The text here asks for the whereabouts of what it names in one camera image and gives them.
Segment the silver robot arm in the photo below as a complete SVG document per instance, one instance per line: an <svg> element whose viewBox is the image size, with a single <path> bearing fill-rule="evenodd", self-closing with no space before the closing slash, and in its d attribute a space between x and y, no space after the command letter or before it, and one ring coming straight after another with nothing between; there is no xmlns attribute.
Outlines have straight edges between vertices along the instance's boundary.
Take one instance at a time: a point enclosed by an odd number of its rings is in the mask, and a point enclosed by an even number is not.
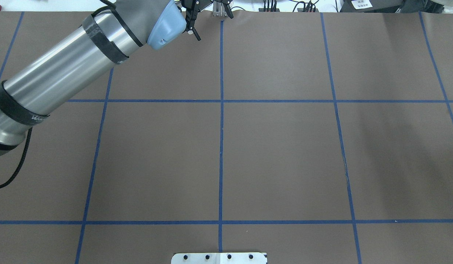
<svg viewBox="0 0 453 264"><path fill-rule="evenodd" d="M66 38L0 82L0 156L25 143L8 186L25 161L32 128L139 47L163 48L183 32L201 40L198 13L213 0L105 0Z"/></svg>

